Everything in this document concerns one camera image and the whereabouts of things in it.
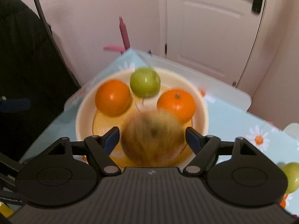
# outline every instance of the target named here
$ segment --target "apple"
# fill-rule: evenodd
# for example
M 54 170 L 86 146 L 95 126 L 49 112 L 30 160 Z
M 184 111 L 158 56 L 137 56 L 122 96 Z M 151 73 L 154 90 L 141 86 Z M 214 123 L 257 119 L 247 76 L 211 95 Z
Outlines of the apple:
M 131 116 L 121 136 L 121 147 L 135 167 L 166 167 L 184 148 L 185 133 L 176 116 L 147 111 Z
M 290 162 L 282 168 L 282 171 L 288 179 L 286 194 L 291 194 L 299 188 L 299 163 Z
M 140 98 L 150 98 L 160 91 L 159 75 L 150 67 L 140 67 L 130 78 L 132 92 Z

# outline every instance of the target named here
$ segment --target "logo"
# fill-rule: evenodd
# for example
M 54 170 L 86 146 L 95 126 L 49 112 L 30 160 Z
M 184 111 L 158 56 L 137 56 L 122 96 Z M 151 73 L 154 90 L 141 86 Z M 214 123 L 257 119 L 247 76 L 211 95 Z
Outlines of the logo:
M 156 171 L 154 171 L 154 170 L 151 170 L 151 171 L 148 171 L 148 173 L 149 173 L 150 175 L 153 175 L 153 174 L 155 174 L 155 173 L 156 173 Z

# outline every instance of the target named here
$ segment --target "fruit bowl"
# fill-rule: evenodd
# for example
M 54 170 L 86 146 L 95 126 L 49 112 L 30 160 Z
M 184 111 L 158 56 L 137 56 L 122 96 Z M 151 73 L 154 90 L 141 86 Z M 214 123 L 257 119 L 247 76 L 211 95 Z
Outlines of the fruit bowl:
M 161 68 L 154 68 L 154 70 L 159 74 L 161 79 L 159 94 L 153 98 L 140 99 L 131 93 L 133 96 L 133 103 L 131 107 L 124 114 L 118 117 L 107 117 L 98 111 L 95 106 L 95 95 L 99 86 L 110 79 L 118 79 L 129 86 L 130 76 L 134 72 L 134 69 L 114 73 L 95 85 L 95 87 L 92 88 L 92 90 L 85 96 L 77 112 L 75 127 L 77 140 L 82 141 L 91 135 L 104 135 L 113 126 L 118 126 L 122 133 L 124 122 L 129 115 L 140 111 L 154 110 L 160 95 L 166 90 L 172 88 L 180 88 L 187 91 L 191 94 L 196 104 L 195 114 L 189 122 L 183 125 L 183 127 L 186 128 L 188 126 L 192 126 L 200 134 L 206 135 L 209 125 L 208 112 L 206 103 L 198 89 L 179 74 Z M 184 150 L 170 166 L 183 168 L 195 156 L 189 146 L 187 146 L 186 143 L 184 144 L 186 145 Z M 110 157 L 119 167 L 134 166 L 133 163 L 124 155 L 120 143 L 118 143 L 115 147 L 113 152 L 110 154 Z

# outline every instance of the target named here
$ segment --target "yellow object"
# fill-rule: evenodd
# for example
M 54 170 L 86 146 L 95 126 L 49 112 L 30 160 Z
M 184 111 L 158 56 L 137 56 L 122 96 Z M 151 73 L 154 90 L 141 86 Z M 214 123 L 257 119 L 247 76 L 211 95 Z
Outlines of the yellow object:
M 0 213 L 5 218 L 9 218 L 14 212 L 6 204 L 0 202 Z

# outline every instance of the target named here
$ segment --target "black chair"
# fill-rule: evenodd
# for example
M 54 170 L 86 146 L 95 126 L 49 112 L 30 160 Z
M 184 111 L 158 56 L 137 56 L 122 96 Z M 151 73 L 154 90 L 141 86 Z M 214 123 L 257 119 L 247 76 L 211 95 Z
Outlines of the black chair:
M 39 17 L 0 0 L 0 152 L 18 161 L 78 89 Z

